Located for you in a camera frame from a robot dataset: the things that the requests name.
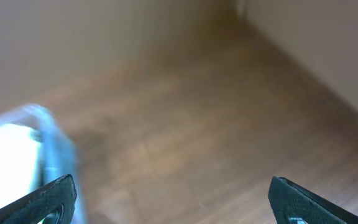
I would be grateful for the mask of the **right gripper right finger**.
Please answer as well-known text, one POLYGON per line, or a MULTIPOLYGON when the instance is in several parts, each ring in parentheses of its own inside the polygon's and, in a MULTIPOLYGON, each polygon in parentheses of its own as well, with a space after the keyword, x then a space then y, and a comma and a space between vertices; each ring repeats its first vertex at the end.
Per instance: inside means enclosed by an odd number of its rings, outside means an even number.
POLYGON ((284 177, 272 177, 268 200, 278 224, 358 223, 357 215, 284 177))

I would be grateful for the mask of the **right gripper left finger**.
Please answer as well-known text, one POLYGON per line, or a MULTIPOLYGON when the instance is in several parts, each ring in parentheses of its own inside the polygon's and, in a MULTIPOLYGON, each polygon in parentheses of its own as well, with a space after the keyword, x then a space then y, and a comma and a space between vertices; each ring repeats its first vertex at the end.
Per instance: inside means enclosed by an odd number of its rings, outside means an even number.
POLYGON ((63 175, 15 202, 0 208, 0 224, 70 224, 77 192, 72 175, 63 175))

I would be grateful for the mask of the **cream white cloth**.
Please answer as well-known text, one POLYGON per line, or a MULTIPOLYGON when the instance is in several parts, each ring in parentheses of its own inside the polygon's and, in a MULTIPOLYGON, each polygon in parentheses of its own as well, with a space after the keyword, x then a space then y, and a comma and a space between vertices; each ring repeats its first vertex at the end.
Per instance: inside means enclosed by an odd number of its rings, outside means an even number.
POLYGON ((0 208, 39 188, 41 145, 33 128, 0 126, 0 208))

